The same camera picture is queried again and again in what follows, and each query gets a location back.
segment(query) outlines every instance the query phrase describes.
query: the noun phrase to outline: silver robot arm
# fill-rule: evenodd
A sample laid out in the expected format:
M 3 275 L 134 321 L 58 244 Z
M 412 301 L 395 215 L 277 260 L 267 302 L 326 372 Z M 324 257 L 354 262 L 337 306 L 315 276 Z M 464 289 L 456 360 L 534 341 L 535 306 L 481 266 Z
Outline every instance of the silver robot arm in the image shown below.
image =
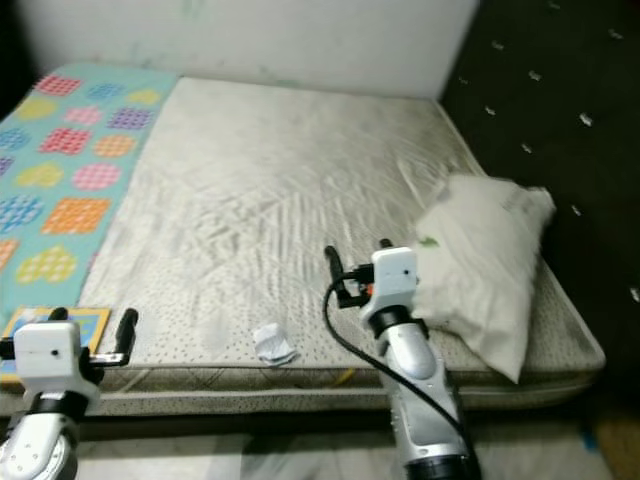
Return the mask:
M 15 360 L 29 410 L 12 419 L 0 446 L 0 480 L 73 480 L 77 424 L 97 405 L 104 368 L 129 362 L 138 313 L 129 309 L 116 333 L 116 351 L 90 355 L 80 329 L 58 308 L 42 323 L 0 340 L 0 358 Z
M 478 480 L 477 457 L 462 425 L 442 356 L 429 342 L 424 322 L 411 317 L 418 281 L 415 253 L 393 248 L 388 240 L 381 245 L 370 264 L 346 274 L 335 248 L 327 247 L 333 283 L 325 300 L 333 290 L 340 308 L 361 307 L 360 319 L 372 331 L 383 365 L 339 337 L 326 315 L 326 305 L 325 322 L 345 348 L 381 370 L 407 478 Z M 356 280 L 360 295 L 351 296 L 341 278 Z

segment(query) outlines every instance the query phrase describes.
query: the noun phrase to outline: mattress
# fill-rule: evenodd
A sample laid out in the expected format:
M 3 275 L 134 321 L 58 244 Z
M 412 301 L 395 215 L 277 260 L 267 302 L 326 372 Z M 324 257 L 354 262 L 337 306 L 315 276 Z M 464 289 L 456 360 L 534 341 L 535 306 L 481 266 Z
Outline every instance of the mattress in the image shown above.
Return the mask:
M 323 257 L 348 264 L 413 224 L 449 172 L 483 174 L 432 101 L 183 78 L 143 149 L 80 305 L 139 310 L 131 364 L 109 370 L 101 415 L 379 409 L 378 375 L 325 331 Z M 373 353 L 356 311 L 341 333 Z M 299 357 L 270 368 L 252 332 L 278 322 Z M 107 326 L 102 352 L 113 347 Z M 432 332 L 467 408 L 562 401 L 605 359 L 542 263 L 520 385 L 455 336 Z M 0 394 L 0 412 L 19 408 Z

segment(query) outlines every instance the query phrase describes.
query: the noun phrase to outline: dark wall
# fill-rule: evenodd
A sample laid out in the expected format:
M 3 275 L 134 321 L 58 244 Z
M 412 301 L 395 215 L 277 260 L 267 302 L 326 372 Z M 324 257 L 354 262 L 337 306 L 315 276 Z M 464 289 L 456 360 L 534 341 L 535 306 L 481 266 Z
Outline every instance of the dark wall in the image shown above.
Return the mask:
M 543 255 L 640 389 L 640 5 L 485 0 L 443 104 L 485 170 L 553 194 Z
M 0 0 L 0 119 L 20 102 L 36 78 L 15 4 Z

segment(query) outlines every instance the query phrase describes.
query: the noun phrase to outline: pillow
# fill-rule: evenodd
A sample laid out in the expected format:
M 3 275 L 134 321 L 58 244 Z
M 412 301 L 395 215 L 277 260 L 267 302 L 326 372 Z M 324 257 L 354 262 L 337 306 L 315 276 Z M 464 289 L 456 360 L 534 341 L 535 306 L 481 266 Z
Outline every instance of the pillow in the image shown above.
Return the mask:
M 459 335 L 518 382 L 540 237 L 555 206 L 542 188 L 452 175 L 416 225 L 414 317 Z

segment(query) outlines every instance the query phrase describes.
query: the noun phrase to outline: colorful quilt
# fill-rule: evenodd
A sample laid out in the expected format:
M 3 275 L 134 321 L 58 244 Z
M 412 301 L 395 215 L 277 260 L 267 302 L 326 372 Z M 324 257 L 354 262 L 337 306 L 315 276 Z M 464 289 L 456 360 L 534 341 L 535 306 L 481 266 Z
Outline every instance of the colorful quilt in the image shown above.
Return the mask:
M 76 304 L 176 81 L 67 65 L 0 123 L 0 331 L 21 305 Z

